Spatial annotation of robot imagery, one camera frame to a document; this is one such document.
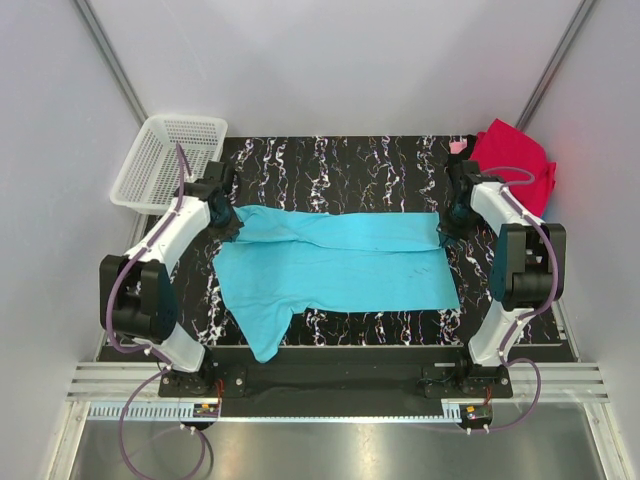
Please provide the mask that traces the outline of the cyan t shirt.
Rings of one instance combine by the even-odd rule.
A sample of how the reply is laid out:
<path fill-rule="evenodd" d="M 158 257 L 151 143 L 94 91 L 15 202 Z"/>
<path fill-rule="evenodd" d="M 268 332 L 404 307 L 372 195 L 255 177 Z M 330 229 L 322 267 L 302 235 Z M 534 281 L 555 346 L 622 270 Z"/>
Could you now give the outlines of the cyan t shirt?
<path fill-rule="evenodd" d="M 213 268 L 254 358 L 270 361 L 294 315 L 448 310 L 459 297 L 436 213 L 236 210 Z"/>

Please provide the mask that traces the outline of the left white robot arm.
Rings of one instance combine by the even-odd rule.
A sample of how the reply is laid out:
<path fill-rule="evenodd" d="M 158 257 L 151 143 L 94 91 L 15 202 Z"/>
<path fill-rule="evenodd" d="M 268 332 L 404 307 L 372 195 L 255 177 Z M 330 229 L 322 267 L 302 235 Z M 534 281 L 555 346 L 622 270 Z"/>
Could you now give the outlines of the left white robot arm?
<path fill-rule="evenodd" d="M 107 255 L 99 266 L 100 323 L 121 354 L 143 352 L 181 371 L 181 384 L 196 396 L 215 386 L 205 365 L 206 349 L 179 324 L 180 306 L 170 275 L 192 241 L 206 231 L 231 241 L 243 223 L 230 195 L 240 185 L 236 170 L 210 162 L 204 176 L 182 180 L 168 210 L 122 255 Z"/>

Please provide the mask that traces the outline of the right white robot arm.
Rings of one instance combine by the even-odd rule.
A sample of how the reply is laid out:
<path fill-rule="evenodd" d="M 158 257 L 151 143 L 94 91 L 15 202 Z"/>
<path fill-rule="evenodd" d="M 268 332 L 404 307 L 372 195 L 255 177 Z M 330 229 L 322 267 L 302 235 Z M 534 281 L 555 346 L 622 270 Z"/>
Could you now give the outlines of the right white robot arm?
<path fill-rule="evenodd" d="M 513 195 L 509 182 L 482 172 L 461 154 L 448 157 L 447 171 L 453 197 L 437 227 L 440 244 L 468 240 L 479 222 L 497 236 L 489 275 L 491 305 L 468 343 L 471 362 L 453 374 L 457 390 L 472 397 L 490 383 L 485 367 L 505 366 L 524 327 L 562 296 L 566 229 L 534 215 Z"/>

